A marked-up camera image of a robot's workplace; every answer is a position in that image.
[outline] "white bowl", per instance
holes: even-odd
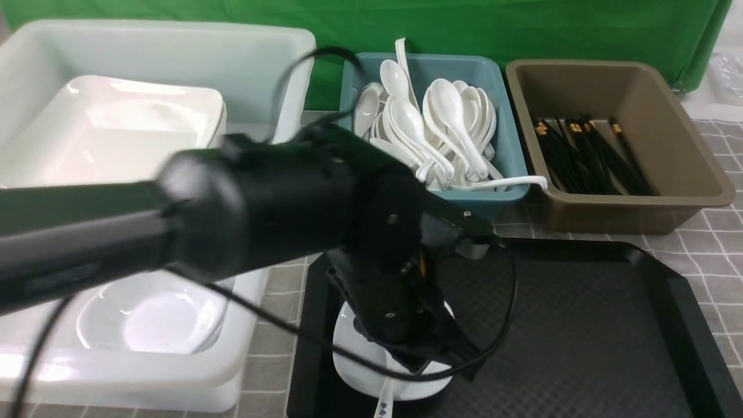
[[[227,300],[167,271],[104,286],[77,317],[86,348],[194,353],[218,335]]]
[[[387,365],[386,350],[381,346],[369,342],[354,328],[354,319],[356,315],[351,307],[344,303],[338,314],[333,331],[333,344],[339,345],[367,360],[379,364]],[[333,365],[335,366],[338,376],[348,385],[365,395],[378,398],[384,384],[384,376],[371,371],[351,360],[333,353]],[[423,371],[423,374],[437,373],[449,369],[446,364],[432,361]],[[396,401],[412,401],[424,399],[441,392],[451,382],[452,378],[447,377],[433,382],[404,382],[394,379]]]

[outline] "green backdrop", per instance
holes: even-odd
[[[633,60],[695,89],[731,0],[0,0],[12,28],[37,19],[168,19],[306,28],[358,52]],[[337,109],[337,62],[317,61],[308,109]]]

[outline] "blue plastic container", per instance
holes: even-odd
[[[358,54],[369,81],[380,81],[379,67],[384,60],[396,60],[394,54]],[[444,78],[449,81],[462,80],[475,87],[481,87],[490,100],[498,106],[498,126],[493,146],[496,157],[493,165],[506,178],[526,176],[524,153],[516,131],[508,93],[506,92],[500,68],[493,61],[483,57],[457,55],[408,54],[408,67],[415,96],[420,102],[433,80]],[[362,81],[348,62],[343,68],[343,84],[340,91],[340,108],[347,109],[354,96],[363,88]],[[351,118],[340,121],[340,125],[351,129]],[[437,191],[444,199],[456,203],[485,219],[492,219],[505,205],[518,202],[526,196],[528,185],[509,187],[505,192],[496,191]]]

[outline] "robotic arm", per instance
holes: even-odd
[[[141,271],[213,283],[327,251],[357,330],[412,373],[482,354],[444,308],[435,260],[492,243],[489,222],[335,125],[280,145],[227,135],[154,181],[0,190],[0,216],[0,315]]]

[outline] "black plastic tray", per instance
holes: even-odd
[[[740,418],[743,402],[682,276],[630,244],[509,239],[519,299],[510,334],[474,382],[396,402],[396,418]],[[302,328],[331,339],[342,300],[328,261],[308,271]],[[483,344],[511,286],[498,252],[440,263],[465,331]],[[348,387],[332,355],[299,341],[289,418],[371,417],[377,400]]]

